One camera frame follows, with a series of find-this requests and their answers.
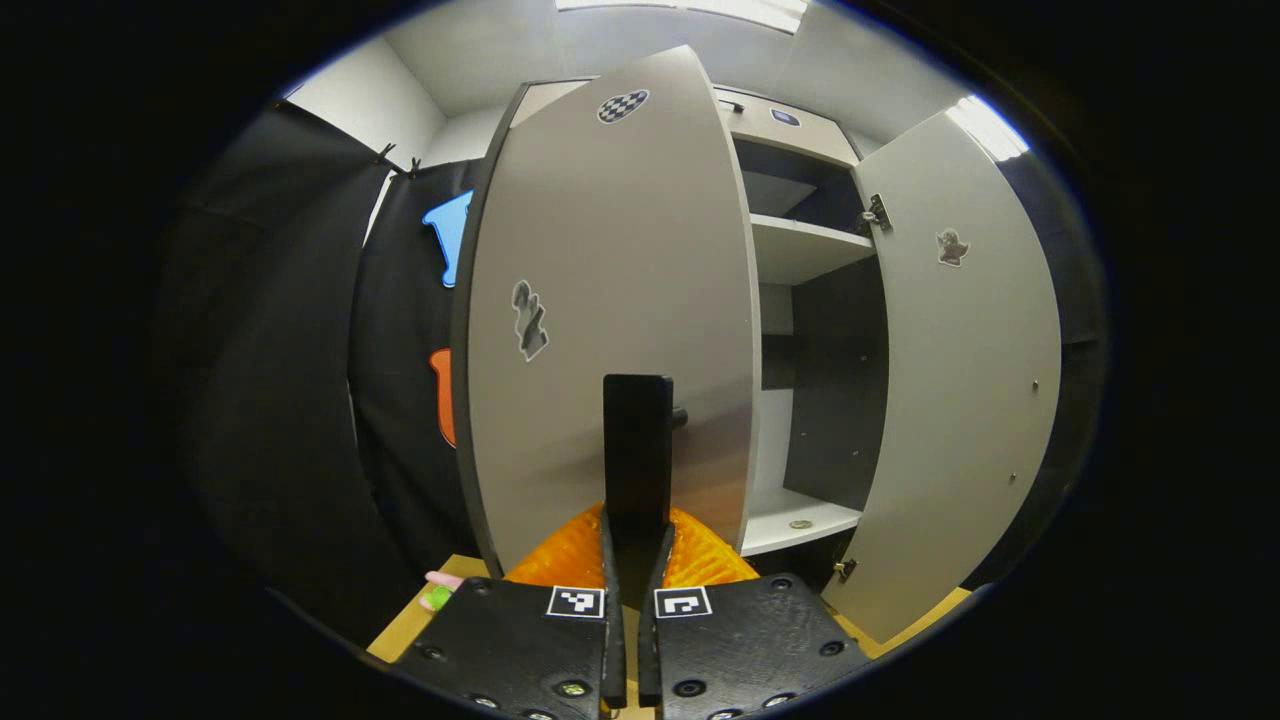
orange mesh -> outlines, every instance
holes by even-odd
[[[507,573],[506,579],[530,585],[603,588],[602,505],[598,502],[564,523]],[[676,537],[662,587],[717,585],[760,577],[728,543],[689,512],[672,507],[671,523],[676,525]]]

cabinet door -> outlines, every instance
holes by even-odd
[[[1061,350],[1048,265],[983,149],[934,115],[854,169],[888,319],[888,400],[870,496],[823,593],[887,641],[986,557],[1036,478],[1057,406]],[[943,261],[940,236],[969,246]]]
[[[698,56],[676,47],[548,102],[502,143],[460,270],[470,283],[454,411],[470,419],[458,451],[474,454],[485,551],[504,570],[604,498],[608,373],[672,378],[689,411],[672,505],[741,542],[759,300],[719,115]]]

shelf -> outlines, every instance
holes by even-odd
[[[865,237],[751,213],[759,282],[796,286],[876,254]]]
[[[858,510],[786,488],[769,488],[751,497],[746,534],[742,537],[742,557],[833,536],[856,527],[861,516]],[[813,525],[795,529],[791,527],[794,520],[808,520]]]

